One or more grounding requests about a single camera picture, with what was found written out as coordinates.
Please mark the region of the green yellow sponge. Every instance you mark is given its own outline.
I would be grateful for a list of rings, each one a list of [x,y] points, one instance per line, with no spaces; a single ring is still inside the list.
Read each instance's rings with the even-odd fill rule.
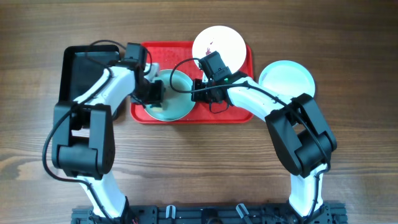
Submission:
[[[150,109],[153,113],[163,112],[163,107],[161,104],[152,104],[152,105],[150,105]]]

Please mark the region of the light green plate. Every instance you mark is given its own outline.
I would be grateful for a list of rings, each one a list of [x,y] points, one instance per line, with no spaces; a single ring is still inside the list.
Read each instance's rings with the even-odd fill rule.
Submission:
[[[179,93],[170,87],[170,74],[172,69],[161,70],[154,80],[162,80],[165,87],[164,100],[161,103],[163,112],[153,113],[150,105],[146,105],[145,111],[151,117],[159,121],[176,121],[189,114],[195,102],[191,100],[190,93]],[[178,90],[188,91],[193,85],[192,79],[178,70],[174,71],[172,85]]]

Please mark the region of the white plate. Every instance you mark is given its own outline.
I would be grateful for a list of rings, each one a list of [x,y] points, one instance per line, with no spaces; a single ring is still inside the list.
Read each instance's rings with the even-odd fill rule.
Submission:
[[[218,52],[232,73],[237,72],[246,59],[246,43],[242,36],[227,26],[212,26],[201,31],[192,46],[192,57],[203,58]]]

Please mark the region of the light blue plate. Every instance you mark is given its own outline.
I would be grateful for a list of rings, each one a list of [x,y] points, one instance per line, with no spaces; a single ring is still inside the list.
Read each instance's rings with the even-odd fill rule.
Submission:
[[[290,60],[269,64],[261,72],[258,83],[276,93],[293,97],[302,93],[314,97],[316,92],[312,74],[301,64]]]

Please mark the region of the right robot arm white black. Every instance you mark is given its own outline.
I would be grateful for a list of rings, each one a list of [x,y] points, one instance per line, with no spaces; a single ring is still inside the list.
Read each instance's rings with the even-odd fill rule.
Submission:
[[[243,72],[232,73],[218,52],[198,63],[208,80],[194,80],[192,101],[226,102],[265,121],[275,153],[291,174],[290,206],[301,222],[315,219],[323,204],[322,178],[331,169],[337,143],[314,98],[306,93],[282,96]]]

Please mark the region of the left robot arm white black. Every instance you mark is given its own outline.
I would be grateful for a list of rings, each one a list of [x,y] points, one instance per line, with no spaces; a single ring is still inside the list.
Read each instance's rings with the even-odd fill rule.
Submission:
[[[79,62],[99,79],[79,96],[72,96],[72,82],[61,82],[53,128],[42,150],[43,167],[57,181],[80,184],[89,197],[92,208],[83,217],[75,210],[72,223],[137,223],[111,171],[113,119],[127,96],[142,106],[161,104],[164,84],[154,80],[159,65],[148,62],[152,55],[136,43],[97,40],[77,49]]]

